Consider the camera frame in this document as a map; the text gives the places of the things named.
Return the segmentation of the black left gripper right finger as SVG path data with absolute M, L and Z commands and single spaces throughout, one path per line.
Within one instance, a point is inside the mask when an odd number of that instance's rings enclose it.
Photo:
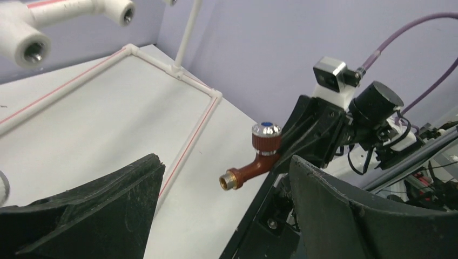
M 294 208 L 307 258 L 457 258 L 457 213 L 374 195 L 293 156 Z

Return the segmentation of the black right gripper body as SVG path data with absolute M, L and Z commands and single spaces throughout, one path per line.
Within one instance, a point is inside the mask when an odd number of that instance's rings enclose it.
M 300 95 L 282 130 L 279 168 L 288 168 L 294 155 L 324 168 L 338 147 L 352 142 L 350 121 L 343 108 Z

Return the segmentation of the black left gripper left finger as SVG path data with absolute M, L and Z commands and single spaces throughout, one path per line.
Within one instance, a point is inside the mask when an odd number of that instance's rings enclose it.
M 164 172 L 148 154 L 60 194 L 1 208 L 1 258 L 143 258 Z

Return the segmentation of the white pipe frame with tees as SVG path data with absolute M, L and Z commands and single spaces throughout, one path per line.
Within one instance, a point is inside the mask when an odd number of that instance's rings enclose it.
M 7 206 L 24 206 L 154 153 L 158 206 L 222 101 L 219 91 L 132 44 L 103 59 L 1 85 Z

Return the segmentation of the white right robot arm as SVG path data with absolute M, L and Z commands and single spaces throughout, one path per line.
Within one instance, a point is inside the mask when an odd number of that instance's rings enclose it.
M 274 169 L 286 172 L 297 155 L 334 175 L 363 175 L 393 167 L 422 147 L 426 137 L 438 136 L 436 131 L 415 134 L 399 113 L 402 100 L 386 85 L 375 81 L 359 96 L 353 93 L 349 87 L 300 96 L 284 127 Z

